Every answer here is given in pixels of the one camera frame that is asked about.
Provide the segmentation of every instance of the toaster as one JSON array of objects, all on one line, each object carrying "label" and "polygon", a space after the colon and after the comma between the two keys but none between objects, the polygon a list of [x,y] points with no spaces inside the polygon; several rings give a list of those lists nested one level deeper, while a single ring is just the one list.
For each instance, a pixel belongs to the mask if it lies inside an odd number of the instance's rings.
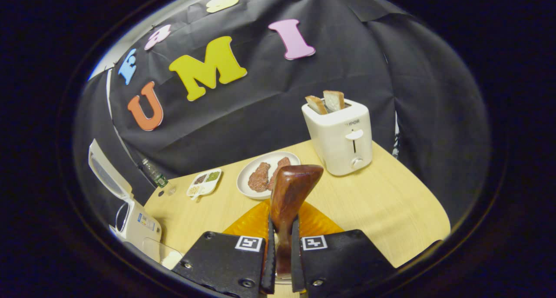
[{"label": "toaster", "polygon": [[318,114],[308,104],[301,106],[313,147],[332,175],[347,175],[373,159],[369,109],[353,100],[344,103],[345,108],[335,112],[327,108],[328,114]]}]

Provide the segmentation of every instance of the water bottle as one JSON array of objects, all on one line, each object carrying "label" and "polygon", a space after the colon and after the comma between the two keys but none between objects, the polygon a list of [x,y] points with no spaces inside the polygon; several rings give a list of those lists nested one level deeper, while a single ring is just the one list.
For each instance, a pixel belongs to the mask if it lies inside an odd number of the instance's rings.
[{"label": "water bottle", "polygon": [[170,194],[175,193],[175,185],[170,183],[156,167],[149,162],[146,158],[143,159],[143,171],[149,175],[151,180],[154,181],[161,189],[167,189]]}]

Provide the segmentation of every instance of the table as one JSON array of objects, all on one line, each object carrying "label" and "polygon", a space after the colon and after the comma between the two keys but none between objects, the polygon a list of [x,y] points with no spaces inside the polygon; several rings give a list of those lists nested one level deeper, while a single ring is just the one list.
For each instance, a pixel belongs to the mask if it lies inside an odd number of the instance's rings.
[{"label": "table", "polygon": [[[297,155],[302,165],[322,165],[311,140],[277,151]],[[161,243],[185,254],[202,233],[224,231],[260,203],[244,196],[236,185],[239,173],[255,158],[220,167],[222,176],[214,192],[197,201],[185,191],[198,173],[171,179],[177,186],[174,195],[159,197],[160,189],[155,190],[145,210],[162,227]],[[433,193],[375,142],[367,167],[341,177],[325,170],[306,201],[342,229],[361,229],[395,268],[450,233],[446,211]],[[274,296],[298,294],[291,293],[290,286],[276,285]]]}]

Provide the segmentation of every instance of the small dish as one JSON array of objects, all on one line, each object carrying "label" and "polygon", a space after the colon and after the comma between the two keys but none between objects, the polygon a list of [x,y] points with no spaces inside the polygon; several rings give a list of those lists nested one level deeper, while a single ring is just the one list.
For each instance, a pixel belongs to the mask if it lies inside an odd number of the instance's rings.
[{"label": "small dish", "polygon": [[274,171],[278,167],[278,161],[280,161],[284,157],[288,157],[288,159],[290,159],[290,164],[292,166],[297,166],[301,164],[298,156],[290,152],[272,152],[272,153],[264,154],[261,157],[258,157],[253,161],[251,161],[250,163],[248,163],[248,165],[246,165],[238,175],[237,186],[240,192],[243,195],[252,199],[267,199],[268,197],[270,197],[270,194],[272,192],[268,189],[261,193],[251,189],[248,185],[249,177],[257,169],[257,167],[261,164],[261,162],[266,162],[270,165],[270,168],[268,169],[268,180],[270,181],[270,178],[272,177]]},{"label": "small dish", "polygon": [[210,171],[205,171],[199,173],[189,188],[186,191],[188,196],[192,196],[191,200],[197,199],[200,195],[208,195],[214,191],[220,177],[222,176],[222,169],[212,169]]}]

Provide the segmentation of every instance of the bread slice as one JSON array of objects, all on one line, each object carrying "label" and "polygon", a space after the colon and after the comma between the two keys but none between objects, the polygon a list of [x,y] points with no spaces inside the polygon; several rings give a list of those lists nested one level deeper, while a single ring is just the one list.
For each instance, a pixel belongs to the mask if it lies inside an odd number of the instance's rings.
[{"label": "bread slice", "polygon": [[318,114],[327,114],[326,108],[324,108],[324,103],[317,96],[306,96],[305,99],[309,103],[311,109],[316,111]]},{"label": "bread slice", "polygon": [[338,92],[337,90],[324,90],[322,94],[324,94],[324,103],[332,112],[345,108],[344,94],[342,92]]}]

